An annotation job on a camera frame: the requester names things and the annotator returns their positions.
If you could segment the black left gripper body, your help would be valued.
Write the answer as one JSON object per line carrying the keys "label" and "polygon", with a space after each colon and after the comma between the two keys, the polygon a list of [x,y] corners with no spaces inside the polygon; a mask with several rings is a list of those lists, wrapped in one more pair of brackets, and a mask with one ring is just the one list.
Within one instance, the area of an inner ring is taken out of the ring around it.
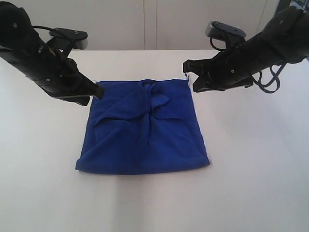
{"label": "black left gripper body", "polygon": [[22,72],[49,96],[88,105],[89,81],[76,63],[50,49],[32,27],[28,17],[0,16],[0,58]]}

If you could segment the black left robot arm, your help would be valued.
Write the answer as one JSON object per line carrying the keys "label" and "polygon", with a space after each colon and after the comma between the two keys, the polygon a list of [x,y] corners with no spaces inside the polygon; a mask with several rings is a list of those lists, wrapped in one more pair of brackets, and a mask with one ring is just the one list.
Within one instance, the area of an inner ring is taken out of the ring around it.
{"label": "black left robot arm", "polygon": [[22,7],[0,3],[0,57],[55,99],[88,105],[101,99],[104,89],[84,76],[69,57],[87,47],[88,34],[64,28],[41,27],[51,39],[44,42]]}

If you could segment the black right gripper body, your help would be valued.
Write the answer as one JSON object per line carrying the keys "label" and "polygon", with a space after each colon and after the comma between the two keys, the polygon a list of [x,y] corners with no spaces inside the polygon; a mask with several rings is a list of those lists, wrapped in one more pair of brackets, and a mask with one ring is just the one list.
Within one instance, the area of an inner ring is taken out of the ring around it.
{"label": "black right gripper body", "polygon": [[254,74],[278,65],[278,71],[272,73],[276,82],[286,64],[302,60],[294,42],[301,18],[301,14],[277,15],[251,39],[219,52],[205,67],[205,87],[224,91],[257,84],[266,91],[268,85],[254,80]]}

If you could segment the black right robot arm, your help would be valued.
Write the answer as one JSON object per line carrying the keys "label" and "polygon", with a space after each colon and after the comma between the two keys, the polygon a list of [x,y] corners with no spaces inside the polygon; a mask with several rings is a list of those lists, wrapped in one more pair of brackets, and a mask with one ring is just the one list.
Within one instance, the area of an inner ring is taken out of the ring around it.
{"label": "black right robot arm", "polygon": [[194,92],[225,91],[256,84],[268,94],[268,87],[276,83],[287,64],[302,62],[309,56],[309,14],[290,6],[275,15],[265,28],[246,40],[243,30],[218,21],[206,28],[210,42],[219,40],[225,48],[210,59],[183,63],[184,73],[198,76]]}

